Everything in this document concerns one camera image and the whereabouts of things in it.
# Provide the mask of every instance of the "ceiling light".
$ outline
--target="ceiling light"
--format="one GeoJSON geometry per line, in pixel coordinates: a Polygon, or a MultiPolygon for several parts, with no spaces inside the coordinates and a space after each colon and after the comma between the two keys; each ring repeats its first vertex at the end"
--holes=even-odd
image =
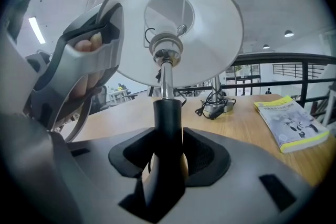
{"type": "Polygon", "coordinates": [[[30,25],[32,26],[32,29],[33,29],[33,31],[34,31],[34,33],[35,33],[38,41],[41,44],[44,44],[46,41],[44,40],[44,38],[42,36],[40,28],[38,27],[38,24],[37,24],[37,21],[36,21],[36,17],[29,18],[29,22],[30,22],[30,25]]]}
{"type": "Polygon", "coordinates": [[[291,30],[285,31],[285,37],[292,37],[292,36],[294,36],[294,33],[291,30]]]}

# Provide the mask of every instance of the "chair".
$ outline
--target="chair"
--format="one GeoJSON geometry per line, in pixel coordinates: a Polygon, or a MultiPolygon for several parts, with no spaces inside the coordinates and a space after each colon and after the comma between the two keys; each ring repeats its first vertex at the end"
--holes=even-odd
{"type": "Polygon", "coordinates": [[[90,115],[99,111],[108,109],[110,106],[106,104],[107,89],[105,86],[101,88],[101,91],[92,97],[92,104],[90,115]]]}
{"type": "Polygon", "coordinates": [[[336,84],[334,83],[333,85],[329,86],[330,93],[329,93],[329,100],[328,100],[328,105],[326,109],[326,114],[323,119],[323,126],[327,126],[331,117],[333,105],[334,105],[334,98],[336,98],[336,84]]]}

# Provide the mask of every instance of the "desk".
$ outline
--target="desk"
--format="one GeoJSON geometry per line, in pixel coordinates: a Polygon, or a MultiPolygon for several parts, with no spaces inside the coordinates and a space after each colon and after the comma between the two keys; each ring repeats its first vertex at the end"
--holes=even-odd
{"type": "MultiPolygon", "coordinates": [[[[260,146],[301,174],[310,185],[320,183],[336,151],[332,135],[315,147],[292,153],[281,153],[266,123],[253,106],[254,102],[279,99],[277,94],[235,97],[234,109],[216,120],[199,117],[195,110],[201,106],[200,97],[188,97],[182,107],[182,126],[204,130],[260,146]]],[[[89,116],[75,141],[89,140],[154,126],[153,101],[157,98],[138,97],[130,102],[89,116]]],[[[67,135],[75,125],[68,123],[62,130],[67,135]]]]}
{"type": "Polygon", "coordinates": [[[127,102],[127,89],[125,90],[120,90],[120,91],[115,91],[115,92],[108,92],[107,95],[109,96],[110,98],[110,101],[114,102],[115,104],[117,103],[117,97],[118,95],[121,95],[122,98],[124,98],[124,101],[127,102]]]}

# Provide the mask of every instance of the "metal railing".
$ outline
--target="metal railing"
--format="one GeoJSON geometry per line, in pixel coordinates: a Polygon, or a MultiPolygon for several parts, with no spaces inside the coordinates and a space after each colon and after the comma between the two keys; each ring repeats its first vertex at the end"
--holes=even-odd
{"type": "MultiPolygon", "coordinates": [[[[308,79],[316,79],[322,74],[326,65],[308,64],[308,79]]],[[[301,63],[276,63],[273,64],[273,74],[302,78],[301,63]]]]}
{"type": "MultiPolygon", "coordinates": [[[[308,84],[310,83],[321,83],[321,82],[334,82],[336,78],[328,79],[309,79],[309,65],[336,65],[336,57],[324,56],[324,55],[315,55],[315,54],[288,54],[288,53],[267,53],[267,54],[247,54],[239,55],[236,60],[233,62],[232,66],[240,65],[252,65],[256,63],[300,63],[302,66],[301,80],[289,80],[289,81],[273,81],[273,82],[256,82],[256,83],[246,83],[246,84],[231,84],[231,85],[222,85],[222,89],[236,89],[236,88],[250,88],[250,87],[267,87],[267,86],[282,86],[282,85],[294,85],[301,84],[301,98],[297,100],[302,107],[305,106],[305,103],[320,101],[327,99],[328,96],[320,96],[314,98],[307,98],[307,89],[308,84]]],[[[211,90],[212,87],[190,87],[190,88],[179,88],[180,92],[183,91],[203,91],[211,90]]]]}

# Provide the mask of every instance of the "book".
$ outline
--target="book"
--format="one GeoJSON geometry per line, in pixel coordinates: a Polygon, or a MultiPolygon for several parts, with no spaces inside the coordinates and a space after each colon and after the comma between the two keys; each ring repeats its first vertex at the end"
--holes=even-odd
{"type": "Polygon", "coordinates": [[[254,105],[283,153],[315,146],[328,138],[329,130],[290,96],[254,105]]]}

